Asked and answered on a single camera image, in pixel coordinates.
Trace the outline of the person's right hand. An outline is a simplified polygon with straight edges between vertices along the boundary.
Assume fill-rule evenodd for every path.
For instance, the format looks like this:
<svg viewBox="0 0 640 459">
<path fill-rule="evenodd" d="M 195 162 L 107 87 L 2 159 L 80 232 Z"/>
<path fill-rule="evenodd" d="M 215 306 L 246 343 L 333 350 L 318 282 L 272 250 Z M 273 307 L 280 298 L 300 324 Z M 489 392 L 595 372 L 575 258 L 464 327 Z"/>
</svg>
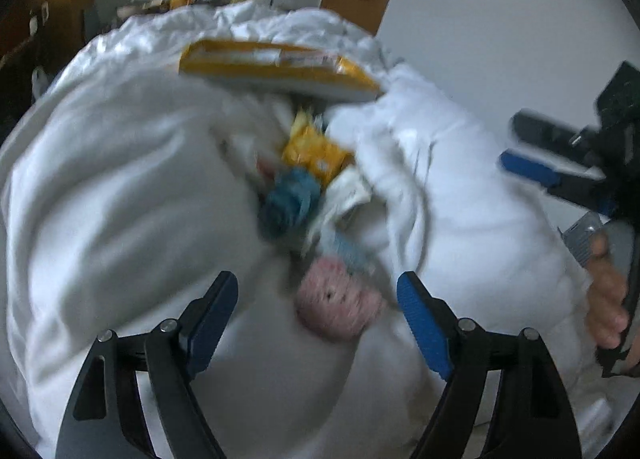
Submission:
<svg viewBox="0 0 640 459">
<path fill-rule="evenodd" d="M 603 231 L 591 239 L 587 271 L 591 285 L 587 291 L 586 327 L 601 349 L 616 349 L 628 327 L 629 315 L 623 308 L 628 287 L 626 278 L 613 265 Z"/>
</svg>

